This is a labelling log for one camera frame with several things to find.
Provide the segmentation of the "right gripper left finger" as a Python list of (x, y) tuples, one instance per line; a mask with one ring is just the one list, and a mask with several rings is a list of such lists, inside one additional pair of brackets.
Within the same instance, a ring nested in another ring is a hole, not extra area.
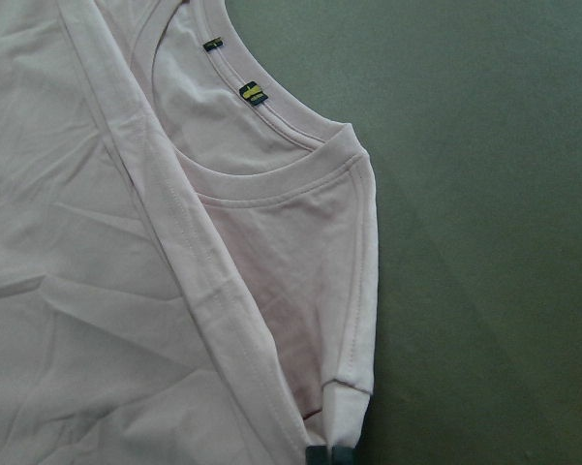
[(306, 465), (329, 465), (327, 446), (309, 446), (305, 449)]

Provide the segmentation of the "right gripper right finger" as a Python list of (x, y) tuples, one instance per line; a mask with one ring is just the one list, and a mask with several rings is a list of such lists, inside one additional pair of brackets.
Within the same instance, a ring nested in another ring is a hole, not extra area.
[(332, 465), (354, 465), (354, 464), (355, 464), (354, 448), (351, 447), (332, 448)]

